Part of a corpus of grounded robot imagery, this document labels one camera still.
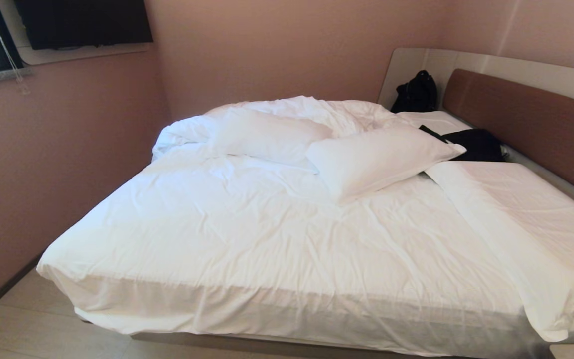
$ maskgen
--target black bag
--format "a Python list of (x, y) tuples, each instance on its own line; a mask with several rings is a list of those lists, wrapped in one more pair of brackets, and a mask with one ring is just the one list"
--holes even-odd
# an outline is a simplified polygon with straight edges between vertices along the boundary
[(433, 77), (422, 70), (415, 78), (397, 87), (398, 98), (391, 112), (429, 112), (437, 107), (437, 87)]

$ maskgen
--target television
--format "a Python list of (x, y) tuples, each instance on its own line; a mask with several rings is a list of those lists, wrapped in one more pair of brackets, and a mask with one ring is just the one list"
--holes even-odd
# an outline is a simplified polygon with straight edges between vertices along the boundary
[(144, 0), (14, 0), (34, 50), (152, 42)]

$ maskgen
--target wall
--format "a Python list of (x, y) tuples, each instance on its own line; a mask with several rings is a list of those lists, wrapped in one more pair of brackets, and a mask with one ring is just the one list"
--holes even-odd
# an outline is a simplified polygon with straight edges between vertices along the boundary
[(174, 0), (149, 11), (175, 118), (296, 95), (376, 101), (396, 47), (438, 44), (443, 0)]
[(153, 51), (0, 82), (0, 287), (151, 159), (169, 122)]
[(574, 68), (574, 1), (451, 0), (440, 48)]

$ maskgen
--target floor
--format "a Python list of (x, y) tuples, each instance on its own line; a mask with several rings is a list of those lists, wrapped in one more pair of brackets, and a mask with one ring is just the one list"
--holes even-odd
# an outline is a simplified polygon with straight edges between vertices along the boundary
[[(152, 340), (166, 343), (155, 343)], [(84, 323), (52, 282), (31, 271), (0, 300), (0, 359), (416, 359), (386, 352), (214, 336), (132, 339)]]

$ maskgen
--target mattress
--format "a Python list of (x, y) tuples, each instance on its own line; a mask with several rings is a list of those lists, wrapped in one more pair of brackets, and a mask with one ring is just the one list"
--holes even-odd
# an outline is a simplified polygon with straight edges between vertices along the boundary
[(123, 334), (546, 352), (496, 257), (426, 175), (338, 207), (311, 171), (210, 151), (169, 148), (46, 250), (38, 271), (79, 316)]

